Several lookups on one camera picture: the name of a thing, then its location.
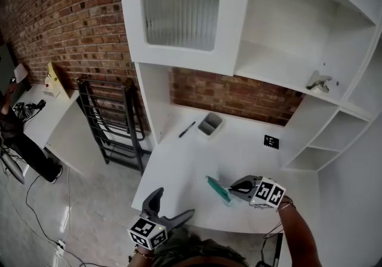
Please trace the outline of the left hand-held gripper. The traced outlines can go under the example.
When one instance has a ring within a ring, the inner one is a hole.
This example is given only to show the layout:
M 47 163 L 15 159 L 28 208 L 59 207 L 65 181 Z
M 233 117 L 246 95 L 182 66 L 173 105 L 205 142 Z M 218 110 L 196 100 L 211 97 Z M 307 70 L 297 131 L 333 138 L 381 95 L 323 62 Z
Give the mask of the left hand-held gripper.
M 141 215 L 133 218 L 129 224 L 128 233 L 132 242 L 148 250 L 154 250 L 162 245 L 168 239 L 168 231 L 181 227 L 195 213 L 195 209 L 191 209 L 173 218 L 159 217 L 163 193 L 163 187 L 153 191 L 143 201 Z

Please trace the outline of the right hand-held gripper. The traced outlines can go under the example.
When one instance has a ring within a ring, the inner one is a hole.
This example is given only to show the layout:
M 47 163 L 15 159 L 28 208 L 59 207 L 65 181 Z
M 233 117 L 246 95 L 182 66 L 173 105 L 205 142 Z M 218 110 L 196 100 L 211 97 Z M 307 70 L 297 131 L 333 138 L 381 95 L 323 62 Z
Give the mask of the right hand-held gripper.
M 255 208 L 278 208 L 286 189 L 272 179 L 247 175 L 233 182 L 230 186 L 255 187 L 255 189 L 229 189 L 229 192 L 241 200 L 250 200 L 249 205 Z

